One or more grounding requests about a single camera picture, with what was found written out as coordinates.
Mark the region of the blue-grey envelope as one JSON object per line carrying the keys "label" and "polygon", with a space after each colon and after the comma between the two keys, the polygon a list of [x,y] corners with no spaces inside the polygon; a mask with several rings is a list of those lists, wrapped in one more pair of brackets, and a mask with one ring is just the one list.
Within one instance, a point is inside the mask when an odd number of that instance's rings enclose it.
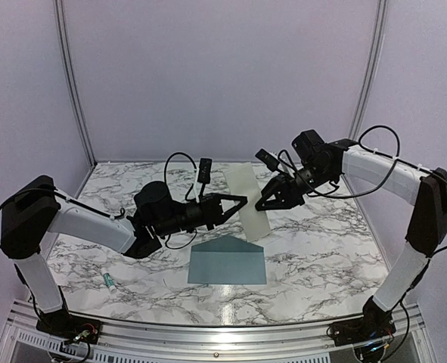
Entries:
{"label": "blue-grey envelope", "polygon": [[264,248],[224,235],[191,248],[189,284],[265,285]]}

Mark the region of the beige letter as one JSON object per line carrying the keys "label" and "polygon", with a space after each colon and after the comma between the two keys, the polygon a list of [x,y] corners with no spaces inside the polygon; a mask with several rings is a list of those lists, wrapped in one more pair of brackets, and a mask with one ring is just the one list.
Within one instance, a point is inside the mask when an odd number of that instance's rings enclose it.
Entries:
{"label": "beige letter", "polygon": [[247,241],[256,242],[270,234],[266,212],[256,210],[256,202],[261,197],[261,191],[252,165],[231,163],[224,171],[224,176],[231,194],[247,198],[247,204],[238,212]]}

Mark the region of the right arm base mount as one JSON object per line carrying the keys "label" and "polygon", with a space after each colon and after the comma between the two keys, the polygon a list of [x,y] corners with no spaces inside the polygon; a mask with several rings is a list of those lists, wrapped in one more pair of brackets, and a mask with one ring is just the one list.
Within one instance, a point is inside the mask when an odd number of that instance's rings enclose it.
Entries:
{"label": "right arm base mount", "polygon": [[360,317],[335,321],[329,325],[326,334],[334,341],[335,346],[345,346],[391,337],[395,332],[396,326],[392,320],[375,324]]}

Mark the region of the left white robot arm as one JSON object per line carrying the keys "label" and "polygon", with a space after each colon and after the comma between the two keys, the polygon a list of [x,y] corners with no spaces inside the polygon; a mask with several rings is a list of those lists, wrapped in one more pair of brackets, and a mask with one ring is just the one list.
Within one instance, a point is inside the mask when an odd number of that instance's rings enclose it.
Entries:
{"label": "left white robot arm", "polygon": [[210,193],[183,203],[173,200],[165,182],[151,181],[134,202],[131,216],[104,213],[58,190],[48,175],[40,175],[2,202],[0,250],[13,261],[33,295],[43,327],[68,337],[79,326],[41,255],[47,233],[77,237],[143,259],[162,247],[162,237],[224,224],[247,204],[247,197]]}

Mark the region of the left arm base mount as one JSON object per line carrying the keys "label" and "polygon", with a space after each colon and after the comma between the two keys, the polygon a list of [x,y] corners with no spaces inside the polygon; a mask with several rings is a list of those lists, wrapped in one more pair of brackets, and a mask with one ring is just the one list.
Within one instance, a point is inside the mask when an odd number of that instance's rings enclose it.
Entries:
{"label": "left arm base mount", "polygon": [[41,314],[41,318],[37,321],[36,329],[43,333],[47,333],[56,337],[64,338],[70,343],[75,343],[75,338],[81,333],[87,331],[87,337],[80,337],[81,341],[89,344],[98,342],[102,323],[93,318],[86,318],[70,313],[52,312],[49,314]]}

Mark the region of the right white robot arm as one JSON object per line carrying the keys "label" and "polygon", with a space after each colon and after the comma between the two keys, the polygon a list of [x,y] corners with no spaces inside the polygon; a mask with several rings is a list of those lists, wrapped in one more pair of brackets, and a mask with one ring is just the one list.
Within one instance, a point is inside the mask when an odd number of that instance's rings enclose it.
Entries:
{"label": "right white robot arm", "polygon": [[314,195],[327,200],[383,200],[396,208],[381,213],[384,222],[370,217],[371,230],[392,227],[391,235],[403,233],[387,277],[363,308],[355,331],[371,339],[385,326],[385,317],[397,307],[425,274],[431,260],[446,251],[447,171],[429,169],[401,157],[401,141],[393,154],[372,149],[362,139],[324,141],[314,130],[301,132],[292,142],[295,163],[282,150],[279,155],[261,149],[256,157],[276,176],[262,189],[255,207],[259,211],[293,209]]}

